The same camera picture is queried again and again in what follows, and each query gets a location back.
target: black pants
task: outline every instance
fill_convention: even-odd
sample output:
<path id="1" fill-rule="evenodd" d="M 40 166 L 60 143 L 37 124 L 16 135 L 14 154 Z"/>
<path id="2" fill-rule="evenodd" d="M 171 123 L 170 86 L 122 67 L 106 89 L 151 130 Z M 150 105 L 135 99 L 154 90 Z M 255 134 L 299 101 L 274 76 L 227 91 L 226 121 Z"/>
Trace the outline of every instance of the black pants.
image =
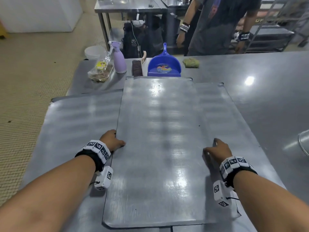
<path id="1" fill-rule="evenodd" d="M 184 56 L 187 56 L 187 54 L 188 54 L 189 45 L 190 45 L 191 39 L 193 37 L 193 33 L 194 33 L 195 29 L 196 29 L 197 22 L 198 22 L 198 20 L 200 18 L 200 15 L 201 15 L 201 12 L 202 12 L 202 8 L 203 8 L 203 5 L 200 5 L 198 10 L 196 11 L 195 15 L 193 16 L 193 19 L 191 20 L 190 28 L 189 28 L 188 32 L 185 34 L 184 42 L 183 42 L 183 46 L 184 46 L 184 53 L 183 53 L 183 55 Z"/>

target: yellow tiled floor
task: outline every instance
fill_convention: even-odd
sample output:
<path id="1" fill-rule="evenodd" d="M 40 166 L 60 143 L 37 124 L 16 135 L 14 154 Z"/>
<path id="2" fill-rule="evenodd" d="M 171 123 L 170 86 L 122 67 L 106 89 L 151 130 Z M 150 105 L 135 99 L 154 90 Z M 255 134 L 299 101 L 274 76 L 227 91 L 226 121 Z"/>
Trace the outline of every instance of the yellow tiled floor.
<path id="1" fill-rule="evenodd" d="M 105 46 L 95 0 L 81 4 L 84 13 L 71 33 L 0 40 L 0 205 L 19 187 L 50 99 L 66 94 L 86 47 Z M 122 23 L 117 14 L 110 18 L 113 26 Z"/>

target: metal rack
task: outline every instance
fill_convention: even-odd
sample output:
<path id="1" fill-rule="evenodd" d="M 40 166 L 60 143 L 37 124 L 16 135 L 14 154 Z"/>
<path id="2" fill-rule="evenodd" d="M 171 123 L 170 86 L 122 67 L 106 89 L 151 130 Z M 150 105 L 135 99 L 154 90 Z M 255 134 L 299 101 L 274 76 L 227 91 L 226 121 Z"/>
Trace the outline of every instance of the metal rack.
<path id="1" fill-rule="evenodd" d="M 309 21 L 308 7 L 309 0 L 262 0 L 260 11 L 268 12 L 251 28 L 244 53 L 281 52 L 296 34 L 307 40 L 309 31 L 301 30 Z"/>

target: stack of white buckets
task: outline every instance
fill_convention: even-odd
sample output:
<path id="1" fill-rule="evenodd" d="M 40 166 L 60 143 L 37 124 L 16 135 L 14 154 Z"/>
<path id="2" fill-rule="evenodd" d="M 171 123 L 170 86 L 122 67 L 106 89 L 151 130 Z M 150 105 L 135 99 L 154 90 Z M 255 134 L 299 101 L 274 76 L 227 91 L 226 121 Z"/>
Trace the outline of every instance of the stack of white buckets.
<path id="1" fill-rule="evenodd" d="M 106 50 L 99 45 L 90 46 L 85 49 L 85 56 L 87 59 L 98 59 L 101 55 L 103 55 Z"/>

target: white cable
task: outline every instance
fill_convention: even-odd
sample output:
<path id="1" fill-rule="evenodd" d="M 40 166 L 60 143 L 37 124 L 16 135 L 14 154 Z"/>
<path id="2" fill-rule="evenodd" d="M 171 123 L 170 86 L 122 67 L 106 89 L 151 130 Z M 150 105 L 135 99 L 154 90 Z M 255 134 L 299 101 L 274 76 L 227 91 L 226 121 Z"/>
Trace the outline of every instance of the white cable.
<path id="1" fill-rule="evenodd" d="M 139 44 L 138 44 L 138 42 L 137 42 L 137 39 L 136 39 L 136 37 L 135 37 L 135 35 L 134 35 L 134 30 L 133 30 L 133 24 L 131 23 L 131 26 L 132 26 L 132 32 L 133 32 L 133 36 L 134 36 L 134 38 L 135 38 L 135 40 L 136 40 L 136 43 L 137 43 L 137 50 L 140 52 L 140 54 L 141 54 L 141 47 L 139 46 Z"/>

